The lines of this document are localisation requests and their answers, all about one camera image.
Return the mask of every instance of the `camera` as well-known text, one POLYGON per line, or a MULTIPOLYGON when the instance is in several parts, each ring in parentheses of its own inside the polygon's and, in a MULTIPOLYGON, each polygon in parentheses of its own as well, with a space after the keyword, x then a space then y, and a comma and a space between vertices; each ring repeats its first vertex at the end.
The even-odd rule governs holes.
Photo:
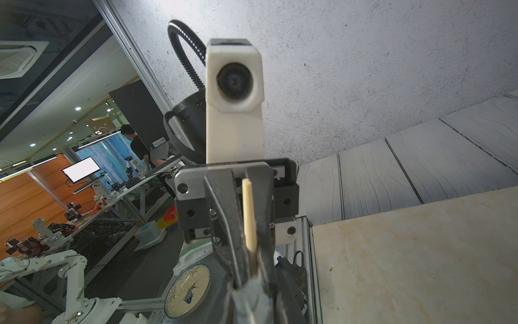
POLYGON ((207 163, 264 159, 261 54, 246 39, 213 38, 206 67, 207 163))

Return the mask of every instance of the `white wall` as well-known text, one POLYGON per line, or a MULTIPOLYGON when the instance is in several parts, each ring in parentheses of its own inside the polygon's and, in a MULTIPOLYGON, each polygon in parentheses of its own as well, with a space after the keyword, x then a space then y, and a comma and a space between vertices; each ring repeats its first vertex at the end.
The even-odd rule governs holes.
POLYGON ((250 40, 263 55, 269 157, 314 161, 518 88, 516 0, 114 4, 173 104, 196 88, 170 19, 204 42, 250 40))

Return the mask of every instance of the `orange wall panel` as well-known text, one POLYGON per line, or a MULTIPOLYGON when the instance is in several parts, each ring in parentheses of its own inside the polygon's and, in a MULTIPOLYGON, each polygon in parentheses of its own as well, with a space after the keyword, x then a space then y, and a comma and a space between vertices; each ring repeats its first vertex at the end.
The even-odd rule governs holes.
POLYGON ((76 205, 79 204, 82 206, 80 211, 85 213, 92 210, 95 206, 93 201, 95 192, 92 188, 86 188, 74 194, 74 190, 79 189, 87 181, 84 180, 78 184, 72 184, 68 181, 67 176, 61 170, 71 165, 62 154, 58 154, 56 159, 36 166, 33 169, 33 173, 65 205, 70 202, 76 205))
POLYGON ((17 240, 38 232, 31 222, 45 218, 45 224, 63 223, 65 210, 28 174, 0 182, 0 260, 9 257, 5 243, 14 236, 17 240))

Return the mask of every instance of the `black t-shirt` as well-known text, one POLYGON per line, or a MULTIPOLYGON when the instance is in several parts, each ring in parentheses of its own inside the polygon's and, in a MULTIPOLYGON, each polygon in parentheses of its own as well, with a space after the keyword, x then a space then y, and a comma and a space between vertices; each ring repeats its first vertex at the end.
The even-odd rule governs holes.
POLYGON ((148 148, 145 146, 144 142, 142 142, 140 137, 135 136, 133 141, 131 141, 131 144, 129 145, 129 147, 131 147, 131 150, 133 151, 133 153, 135 153, 136 156, 141 160, 144 159, 144 155, 147 155, 148 157, 150 157, 150 164, 152 167, 154 167, 153 163, 151 163, 151 153, 149 152, 148 148))

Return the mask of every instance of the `monitor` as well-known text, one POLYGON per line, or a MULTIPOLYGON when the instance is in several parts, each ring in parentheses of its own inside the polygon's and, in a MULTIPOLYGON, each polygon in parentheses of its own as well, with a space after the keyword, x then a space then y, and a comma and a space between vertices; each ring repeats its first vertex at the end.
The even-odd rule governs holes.
POLYGON ((88 157, 76 164, 72 164, 71 166, 64 168, 62 171, 70 181, 72 181, 72 183, 76 183, 85 179, 89 175, 100 171, 100 167, 95 163, 92 157, 88 157))

